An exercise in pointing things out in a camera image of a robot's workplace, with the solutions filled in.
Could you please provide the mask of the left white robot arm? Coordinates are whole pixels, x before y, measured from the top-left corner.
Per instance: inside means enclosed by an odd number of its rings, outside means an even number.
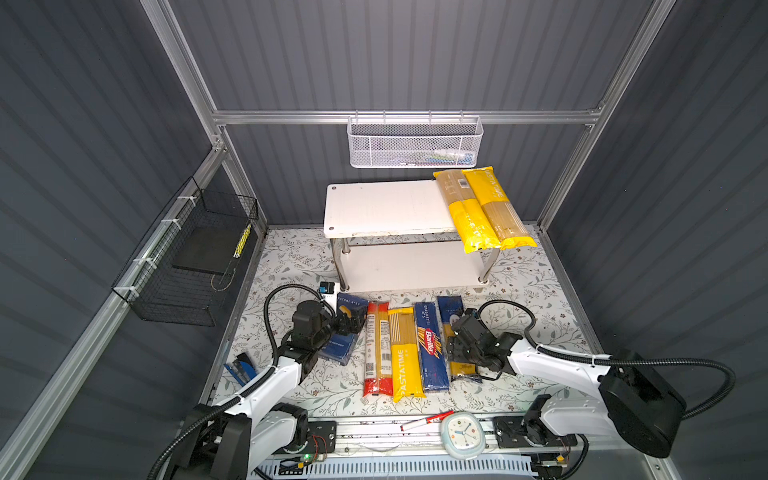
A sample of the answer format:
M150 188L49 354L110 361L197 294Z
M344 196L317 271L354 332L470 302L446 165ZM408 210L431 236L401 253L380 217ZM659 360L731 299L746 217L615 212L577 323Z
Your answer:
M270 323L270 304L277 294L292 289L312 298L296 306L292 329L278 340ZM288 283L268 293L262 317L272 363L229 399L196 406L147 477L245 479L275 451L302 448L309 435L308 413L283 398L306 379L333 336L362 330L363 313L337 310L338 294L346 289L344 283L322 281L316 288Z

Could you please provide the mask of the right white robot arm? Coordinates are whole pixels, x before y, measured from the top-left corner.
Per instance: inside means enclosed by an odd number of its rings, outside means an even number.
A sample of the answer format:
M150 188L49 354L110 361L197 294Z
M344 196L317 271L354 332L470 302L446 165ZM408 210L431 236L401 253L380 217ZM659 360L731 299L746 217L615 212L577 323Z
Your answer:
M458 363L491 371L495 379L504 374L532 376L581 393L580 398L536 397L514 427L534 446L557 437L610 436L645 455L667 458L681 423L710 410L735 387L735 372L714 360L646 359L631 350L580 354L538 343L532 337L537 323L533 312L519 303L513 306L529 317L521 334L493 334L481 318L481 308L450 315L450 355ZM719 371L723 382L710 397L688 406L658 371L683 366Z

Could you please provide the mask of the blue rigatoni pasta box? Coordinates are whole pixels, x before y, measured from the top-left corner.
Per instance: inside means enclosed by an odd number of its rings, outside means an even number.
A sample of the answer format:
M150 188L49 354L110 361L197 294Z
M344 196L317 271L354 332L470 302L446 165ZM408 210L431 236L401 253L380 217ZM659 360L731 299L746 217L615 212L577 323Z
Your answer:
M327 360L346 366L357 344L360 332L366 323L368 301L340 292L335 298L337 332L320 350L319 355Z

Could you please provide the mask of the blue yellow spaghetti bag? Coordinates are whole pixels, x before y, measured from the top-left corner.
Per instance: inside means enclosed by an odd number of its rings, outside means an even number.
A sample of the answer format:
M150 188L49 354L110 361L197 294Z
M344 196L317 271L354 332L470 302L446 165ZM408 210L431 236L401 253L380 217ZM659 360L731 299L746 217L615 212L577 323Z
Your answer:
M467 380L481 383L482 379L475 365L458 362L454 357L455 332L453 330L453 324L458 321L464 313L462 298L460 296L438 296L437 305L442 322L445 356L451 380Z

